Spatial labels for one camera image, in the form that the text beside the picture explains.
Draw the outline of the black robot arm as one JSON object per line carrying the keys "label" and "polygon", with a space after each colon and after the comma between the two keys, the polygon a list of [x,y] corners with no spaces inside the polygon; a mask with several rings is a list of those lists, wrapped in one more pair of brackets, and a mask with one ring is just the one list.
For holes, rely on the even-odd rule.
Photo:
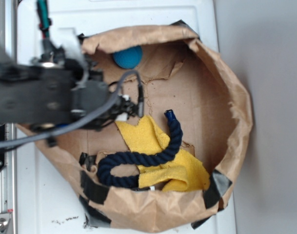
{"label": "black robot arm", "polygon": [[102,71],[90,69],[49,39],[31,65],[16,64],[0,47],[0,123],[29,124],[41,132],[64,126],[100,130],[121,114],[143,115],[143,91],[137,103],[110,91]]}

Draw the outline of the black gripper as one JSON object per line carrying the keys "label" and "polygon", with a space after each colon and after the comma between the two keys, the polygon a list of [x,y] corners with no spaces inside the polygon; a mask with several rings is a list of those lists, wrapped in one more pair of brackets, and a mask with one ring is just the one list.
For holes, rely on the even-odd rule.
{"label": "black gripper", "polygon": [[130,76],[138,79],[139,73],[136,70],[126,71],[116,81],[116,89],[110,91],[110,86],[102,80],[103,72],[94,71],[92,79],[86,81],[85,88],[73,91],[71,117],[74,122],[70,124],[70,130],[100,131],[116,120],[126,121],[129,117],[137,117],[139,104],[120,92]]}

